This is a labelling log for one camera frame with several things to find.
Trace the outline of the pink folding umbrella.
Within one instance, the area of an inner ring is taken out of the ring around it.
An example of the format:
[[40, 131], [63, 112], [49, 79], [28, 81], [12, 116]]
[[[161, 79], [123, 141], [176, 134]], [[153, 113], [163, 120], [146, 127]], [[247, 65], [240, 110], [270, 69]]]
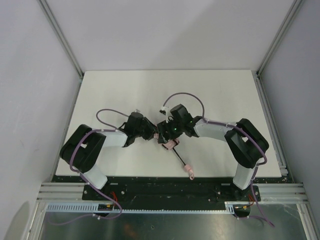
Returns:
[[188, 174], [188, 178], [191, 181], [194, 180], [195, 175], [192, 167], [189, 164], [186, 164], [186, 162], [182, 159], [182, 157], [179, 155], [179, 153], [175, 149], [175, 147], [179, 145], [180, 141], [176, 138], [173, 140], [169, 140], [167, 143], [160, 143], [160, 135], [158, 133], [155, 133], [153, 137], [157, 140], [158, 144], [160, 144], [166, 151], [173, 151], [173, 153], [181, 161], [183, 170]]

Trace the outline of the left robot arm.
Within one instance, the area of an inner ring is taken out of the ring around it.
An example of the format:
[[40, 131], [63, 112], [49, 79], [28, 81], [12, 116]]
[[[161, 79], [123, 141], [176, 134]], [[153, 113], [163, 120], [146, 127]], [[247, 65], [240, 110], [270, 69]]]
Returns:
[[59, 157], [69, 165], [71, 171], [101, 190], [108, 182], [97, 164], [102, 148], [125, 148], [137, 138], [149, 141], [156, 133], [156, 125], [139, 112], [132, 112], [126, 122], [114, 129], [93, 129], [81, 124], [62, 146]]

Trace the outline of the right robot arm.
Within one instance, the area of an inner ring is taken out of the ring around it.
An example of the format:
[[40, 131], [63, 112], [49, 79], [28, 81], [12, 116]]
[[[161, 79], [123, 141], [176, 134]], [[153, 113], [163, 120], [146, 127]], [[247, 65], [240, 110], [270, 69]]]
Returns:
[[158, 143], [168, 144], [183, 134], [226, 142], [237, 162], [230, 194], [240, 200], [251, 189], [259, 166], [268, 162], [269, 143], [248, 119], [227, 123], [204, 116], [192, 117], [182, 104], [171, 110], [162, 106], [159, 112], [165, 115], [165, 120], [157, 124]]

